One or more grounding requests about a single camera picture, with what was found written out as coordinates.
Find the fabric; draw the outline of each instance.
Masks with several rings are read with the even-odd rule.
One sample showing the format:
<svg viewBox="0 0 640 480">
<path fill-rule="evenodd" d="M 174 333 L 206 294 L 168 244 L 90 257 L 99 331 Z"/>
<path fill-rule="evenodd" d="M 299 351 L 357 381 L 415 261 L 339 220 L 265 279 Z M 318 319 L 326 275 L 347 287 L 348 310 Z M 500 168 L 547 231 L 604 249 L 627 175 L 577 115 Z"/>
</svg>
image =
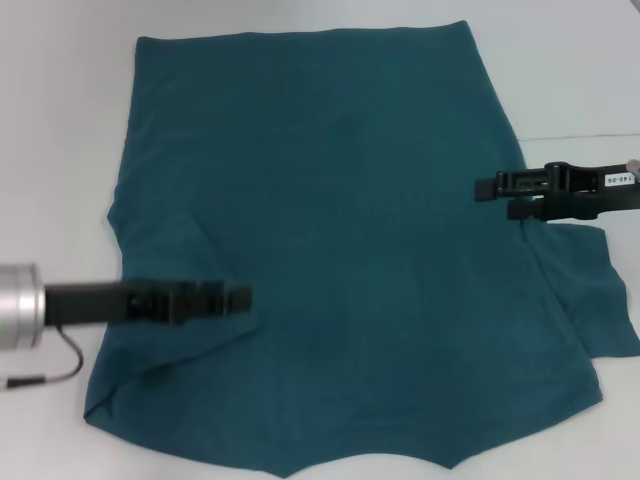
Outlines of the fabric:
<svg viewBox="0 0 640 480">
<path fill-rule="evenodd" d="M 138 41 L 109 220 L 123 276 L 255 308 L 107 330 L 87 421 L 290 475 L 362 453 L 453 467 L 601 399 L 640 354 L 602 231 L 507 221 L 523 157 L 466 23 Z"/>
</svg>

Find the silver cylinder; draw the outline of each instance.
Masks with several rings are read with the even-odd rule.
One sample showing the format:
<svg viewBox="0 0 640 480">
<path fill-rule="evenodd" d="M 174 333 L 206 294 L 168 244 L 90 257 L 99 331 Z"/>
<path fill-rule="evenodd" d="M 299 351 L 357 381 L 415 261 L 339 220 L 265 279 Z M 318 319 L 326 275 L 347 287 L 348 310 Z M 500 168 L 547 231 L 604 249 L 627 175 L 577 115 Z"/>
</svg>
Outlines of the silver cylinder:
<svg viewBox="0 0 640 480">
<path fill-rule="evenodd" d="M 44 285 L 35 265 L 0 265 L 0 350 L 38 345 L 44 303 Z"/>
</svg>

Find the sticker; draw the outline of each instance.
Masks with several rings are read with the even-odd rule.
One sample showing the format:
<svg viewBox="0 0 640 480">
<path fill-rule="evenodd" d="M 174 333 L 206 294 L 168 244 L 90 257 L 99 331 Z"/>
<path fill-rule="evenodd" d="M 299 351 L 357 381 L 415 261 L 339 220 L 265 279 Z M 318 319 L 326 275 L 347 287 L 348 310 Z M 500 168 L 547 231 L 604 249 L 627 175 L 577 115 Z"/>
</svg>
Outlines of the sticker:
<svg viewBox="0 0 640 480">
<path fill-rule="evenodd" d="M 634 183 L 636 183 L 636 177 L 629 172 L 612 173 L 604 176 L 605 187 L 619 187 L 621 185 L 633 185 Z"/>
</svg>

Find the table surface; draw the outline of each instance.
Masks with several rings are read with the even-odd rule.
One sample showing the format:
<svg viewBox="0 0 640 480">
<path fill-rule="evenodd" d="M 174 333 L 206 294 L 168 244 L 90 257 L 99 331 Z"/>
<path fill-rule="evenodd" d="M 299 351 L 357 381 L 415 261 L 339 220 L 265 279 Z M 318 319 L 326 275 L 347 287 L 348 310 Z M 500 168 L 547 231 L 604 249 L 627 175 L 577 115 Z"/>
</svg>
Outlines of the table surface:
<svg viewBox="0 0 640 480">
<path fill-rule="evenodd" d="M 471 25 L 530 166 L 555 160 L 596 166 L 640 156 L 640 15 L 629 0 L 1 2 L 0 263 L 36 262 L 48 282 L 117 278 L 119 252 L 105 213 L 126 132 L 138 36 L 426 27 L 461 19 Z M 640 295 L 639 220 L 638 212 L 617 212 L 595 223 L 607 232 L 640 331 L 634 301 Z M 89 360 L 77 378 L 0 394 L 3 478 L 270 477 L 158 454 L 85 425 L 82 405 L 103 330 L 69 333 Z M 38 350 L 0 355 L 0 372 L 60 372 L 74 361 L 47 334 Z M 602 404 L 453 471 L 366 455 L 295 478 L 636 479 L 640 359 L 595 363 Z"/>
</svg>

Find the white table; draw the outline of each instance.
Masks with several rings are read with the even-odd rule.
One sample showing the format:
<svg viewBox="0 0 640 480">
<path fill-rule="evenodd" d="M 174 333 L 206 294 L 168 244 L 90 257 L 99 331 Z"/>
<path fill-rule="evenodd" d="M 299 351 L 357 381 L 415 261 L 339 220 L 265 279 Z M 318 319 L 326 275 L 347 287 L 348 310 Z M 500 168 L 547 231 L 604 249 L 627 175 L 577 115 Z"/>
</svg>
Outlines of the white table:
<svg viewBox="0 0 640 480">
<path fill-rule="evenodd" d="M 0 3 L 0 262 L 37 262 L 46 281 L 116 278 L 105 222 L 126 131 L 141 35 L 432 26 L 466 19 L 521 139 L 640 133 L 640 15 L 629 0 L 5 0 Z M 531 166 L 640 156 L 640 135 L 525 141 Z M 640 214 L 611 213 L 615 266 L 640 330 Z M 257 479 L 88 427 L 82 405 L 101 328 L 70 330 L 89 359 L 59 386 L 0 394 L 0 475 L 11 480 Z M 64 371 L 46 335 L 0 355 L 0 372 Z M 449 472 L 385 455 L 314 467 L 297 479 L 500 480 L 640 477 L 640 359 L 596 362 L 606 400 L 563 424 Z"/>
</svg>

